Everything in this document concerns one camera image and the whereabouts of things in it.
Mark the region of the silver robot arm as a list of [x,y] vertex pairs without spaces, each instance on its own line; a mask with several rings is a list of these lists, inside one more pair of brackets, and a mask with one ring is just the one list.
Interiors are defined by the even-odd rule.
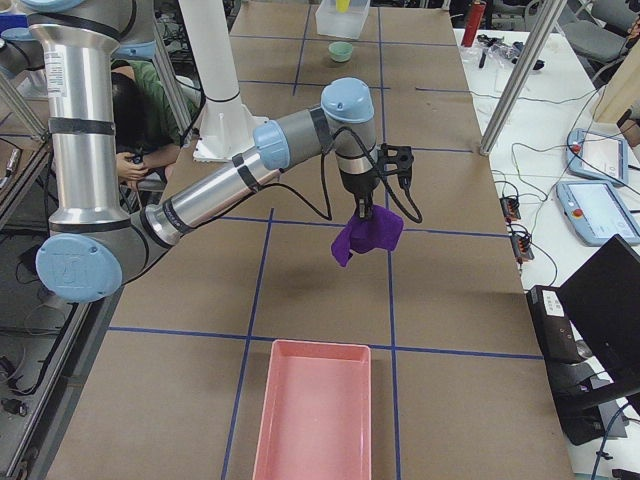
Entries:
[[265,188],[295,166],[334,153],[358,201],[370,210],[374,184],[365,162],[377,147],[369,87],[357,78],[327,85],[315,107],[277,120],[244,105],[219,1],[180,5],[205,103],[206,150],[214,165],[182,159],[182,190],[133,214],[120,204],[115,166],[111,59],[153,33],[149,1],[26,1],[44,51],[59,206],[36,255],[40,281],[57,296],[88,303],[151,269],[193,230]]

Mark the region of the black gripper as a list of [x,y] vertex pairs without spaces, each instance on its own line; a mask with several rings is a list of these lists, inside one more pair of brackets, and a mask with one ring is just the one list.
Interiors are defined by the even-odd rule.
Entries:
[[354,195],[354,215],[358,219],[371,219],[374,207],[372,195],[379,184],[377,174],[373,170],[359,174],[340,171],[340,177],[344,188]]

